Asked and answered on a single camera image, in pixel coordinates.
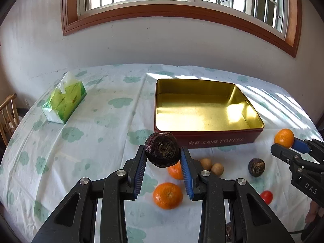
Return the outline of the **right hand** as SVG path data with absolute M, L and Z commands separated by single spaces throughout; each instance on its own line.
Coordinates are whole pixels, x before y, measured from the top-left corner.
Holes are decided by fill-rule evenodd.
M 305 218 L 305 223 L 309 224 L 313 222 L 316 216 L 322 217 L 324 213 L 324 208 L 321 208 L 315 201 L 311 201 L 308 214 Z

